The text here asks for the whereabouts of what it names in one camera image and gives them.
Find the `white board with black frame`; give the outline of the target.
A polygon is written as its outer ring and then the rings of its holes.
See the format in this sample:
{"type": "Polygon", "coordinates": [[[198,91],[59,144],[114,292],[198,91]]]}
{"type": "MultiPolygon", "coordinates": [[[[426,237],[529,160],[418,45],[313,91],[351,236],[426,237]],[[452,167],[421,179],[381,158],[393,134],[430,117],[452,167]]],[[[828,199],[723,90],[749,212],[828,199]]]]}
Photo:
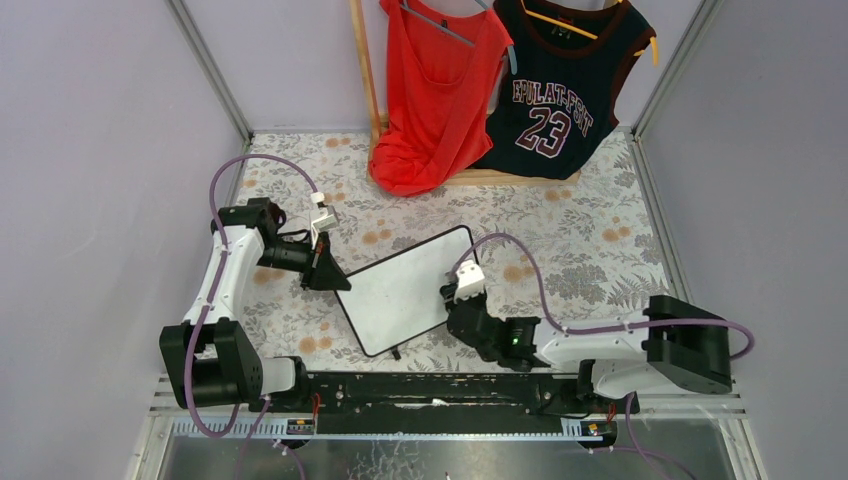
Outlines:
{"type": "Polygon", "coordinates": [[[471,229],[457,225],[348,276],[351,289],[335,295],[366,357],[389,352],[446,322],[440,289],[472,244],[471,229]]]}

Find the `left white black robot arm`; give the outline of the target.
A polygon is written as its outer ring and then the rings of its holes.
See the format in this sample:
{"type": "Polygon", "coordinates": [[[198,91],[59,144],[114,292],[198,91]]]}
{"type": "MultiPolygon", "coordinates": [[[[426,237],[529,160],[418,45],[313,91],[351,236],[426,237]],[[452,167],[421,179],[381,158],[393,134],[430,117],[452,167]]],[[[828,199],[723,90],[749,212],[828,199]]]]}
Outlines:
{"type": "Polygon", "coordinates": [[[240,405],[263,394],[294,390],[303,373],[294,358],[263,359],[238,317],[248,281],[259,267],[298,274],[313,291],[348,291],[351,283],[331,253],[335,210],[323,193],[310,197],[310,228],[303,240],[281,233],[285,212],[267,197],[219,209],[213,248],[198,296],[183,320],[165,327],[159,348],[182,408],[240,405]]]}

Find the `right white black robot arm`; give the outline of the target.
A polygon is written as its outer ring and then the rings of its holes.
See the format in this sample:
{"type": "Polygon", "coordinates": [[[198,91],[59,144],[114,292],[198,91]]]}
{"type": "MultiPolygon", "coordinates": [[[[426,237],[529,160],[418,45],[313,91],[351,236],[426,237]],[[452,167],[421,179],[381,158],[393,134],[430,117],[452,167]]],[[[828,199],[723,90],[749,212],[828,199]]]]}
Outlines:
{"type": "Polygon", "coordinates": [[[560,327],[539,317],[494,317],[485,292],[462,298],[447,284],[440,295],[450,334],[505,369],[575,373],[580,393],[615,400],[666,385],[704,395],[732,390],[728,321],[668,295],[626,315],[560,327]]]}

